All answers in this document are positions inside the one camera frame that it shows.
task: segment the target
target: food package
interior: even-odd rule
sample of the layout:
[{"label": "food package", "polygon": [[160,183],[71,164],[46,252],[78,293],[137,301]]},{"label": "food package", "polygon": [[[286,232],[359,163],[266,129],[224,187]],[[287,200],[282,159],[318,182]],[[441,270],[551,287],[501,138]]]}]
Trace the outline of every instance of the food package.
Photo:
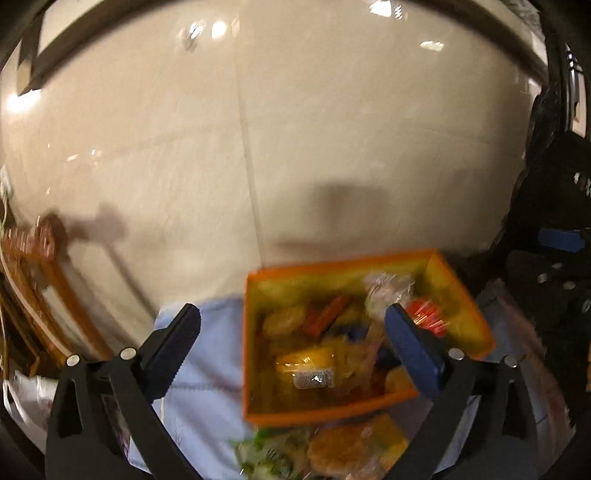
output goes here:
[{"label": "food package", "polygon": [[332,346],[317,346],[277,358],[280,377],[298,389],[334,388],[335,352]]},{"label": "food package", "polygon": [[438,337],[447,333],[447,322],[435,302],[427,299],[415,299],[406,308],[414,323],[425,330],[430,330]]},{"label": "food package", "polygon": [[363,342],[349,343],[345,356],[347,373],[339,375],[337,393],[347,395],[356,388],[365,394],[371,393],[371,378],[384,338],[384,326],[372,322]]},{"label": "food package", "polygon": [[368,293],[365,310],[377,322],[384,322],[390,305],[399,303],[406,309],[413,299],[414,279],[411,275],[369,274],[363,283]]},{"label": "food package", "polygon": [[350,298],[339,295],[320,312],[318,316],[309,316],[303,327],[303,332],[312,338],[318,339],[335,322],[337,317],[349,304]]},{"label": "food package", "polygon": [[275,338],[289,335],[301,328],[306,321],[306,305],[296,305],[273,312],[265,317],[262,325],[263,335]]},{"label": "food package", "polygon": [[249,480],[302,480],[315,477],[306,456],[309,440],[309,429],[259,430],[252,440],[235,444],[234,450]]},{"label": "food package", "polygon": [[[367,324],[334,324],[328,332],[326,332],[325,340],[326,343],[329,338],[333,337],[344,337],[347,341],[356,343],[363,342],[369,332],[369,326]],[[376,360],[375,368],[378,370],[390,370],[400,365],[400,359],[394,354],[392,348],[385,342],[378,349],[378,357]]]},{"label": "food package", "polygon": [[324,429],[310,440],[312,470],[343,480],[380,480],[400,458],[408,441],[387,414],[361,424]]},{"label": "food package", "polygon": [[384,383],[386,393],[404,392],[414,388],[413,381],[404,367],[396,367],[388,372]]}]

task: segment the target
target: ceiling light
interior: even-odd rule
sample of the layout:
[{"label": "ceiling light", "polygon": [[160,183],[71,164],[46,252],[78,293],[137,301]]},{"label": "ceiling light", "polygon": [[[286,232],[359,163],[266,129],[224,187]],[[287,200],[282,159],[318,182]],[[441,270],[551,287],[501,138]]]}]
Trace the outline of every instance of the ceiling light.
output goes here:
[{"label": "ceiling light", "polygon": [[390,0],[378,0],[369,6],[369,11],[380,17],[392,16],[392,4]]},{"label": "ceiling light", "polygon": [[228,26],[224,22],[215,22],[212,25],[212,38],[220,38],[226,34]]},{"label": "ceiling light", "polygon": [[6,101],[6,107],[9,112],[23,113],[28,112],[41,97],[41,90],[31,90],[22,95],[11,95]]},{"label": "ceiling light", "polygon": [[442,51],[443,47],[445,47],[445,43],[440,41],[427,40],[422,42],[420,47],[424,48],[425,50]]}]

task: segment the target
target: blue fabric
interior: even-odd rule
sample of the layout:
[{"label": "blue fabric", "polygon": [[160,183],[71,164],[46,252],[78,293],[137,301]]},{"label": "blue fabric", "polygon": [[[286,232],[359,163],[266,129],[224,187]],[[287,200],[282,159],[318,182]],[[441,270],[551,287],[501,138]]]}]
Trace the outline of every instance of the blue fabric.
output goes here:
[{"label": "blue fabric", "polygon": [[[162,309],[154,323],[161,329],[183,305]],[[154,409],[182,453],[206,480],[240,476],[231,440],[251,429],[242,420],[242,300],[198,305],[201,333],[166,396]],[[135,444],[129,462],[148,471]]]}]

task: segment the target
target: metal screw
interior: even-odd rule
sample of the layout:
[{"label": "metal screw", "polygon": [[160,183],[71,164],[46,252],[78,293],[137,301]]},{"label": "metal screw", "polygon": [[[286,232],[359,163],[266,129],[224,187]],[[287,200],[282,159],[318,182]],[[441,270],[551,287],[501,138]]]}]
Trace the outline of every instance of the metal screw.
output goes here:
[{"label": "metal screw", "polygon": [[78,363],[80,362],[80,356],[79,355],[70,355],[67,359],[66,359],[66,365],[68,367],[75,367],[76,365],[78,365]]},{"label": "metal screw", "polygon": [[517,367],[517,360],[511,355],[507,355],[504,359],[505,365],[511,368]]},{"label": "metal screw", "polygon": [[454,360],[464,360],[464,357],[466,356],[466,354],[459,348],[450,348],[447,354]]},{"label": "metal screw", "polygon": [[133,357],[135,357],[135,354],[136,353],[137,353],[137,351],[135,350],[135,348],[131,348],[129,346],[129,347],[124,348],[123,350],[121,350],[121,353],[119,354],[119,356],[123,360],[131,360]]}]

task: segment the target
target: plastic wrapper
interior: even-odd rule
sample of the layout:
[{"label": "plastic wrapper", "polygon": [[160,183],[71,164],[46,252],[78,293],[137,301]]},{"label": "plastic wrapper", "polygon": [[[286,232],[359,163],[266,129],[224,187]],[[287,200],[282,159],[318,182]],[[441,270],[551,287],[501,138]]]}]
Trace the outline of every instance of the plastic wrapper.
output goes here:
[{"label": "plastic wrapper", "polygon": [[343,480],[380,480],[408,446],[389,415],[366,423],[331,427],[310,440],[312,470]]},{"label": "plastic wrapper", "polygon": [[47,422],[56,394],[57,380],[27,378],[15,371],[12,380],[4,380],[4,408],[27,437],[45,453]]},{"label": "plastic wrapper", "polygon": [[277,359],[275,367],[282,380],[293,383],[300,390],[335,387],[335,351],[332,346],[284,355]]},{"label": "plastic wrapper", "polygon": [[438,337],[447,333],[447,322],[435,302],[428,299],[415,299],[406,308],[414,323],[425,330],[430,330]]},{"label": "plastic wrapper", "polygon": [[262,325],[263,335],[267,338],[289,335],[301,328],[306,321],[306,305],[297,305],[273,312],[265,317]]},{"label": "plastic wrapper", "polygon": [[411,275],[369,274],[363,284],[367,291],[365,310],[372,320],[384,322],[386,309],[399,303],[406,309],[413,299],[414,279]]},{"label": "plastic wrapper", "polygon": [[242,474],[249,480],[303,480],[313,478],[306,456],[308,429],[275,433],[259,430],[252,440],[234,445]]},{"label": "plastic wrapper", "polygon": [[338,394],[347,395],[356,388],[367,395],[371,393],[371,378],[384,338],[384,326],[373,322],[363,342],[348,344],[343,360],[344,372],[339,371]]}]

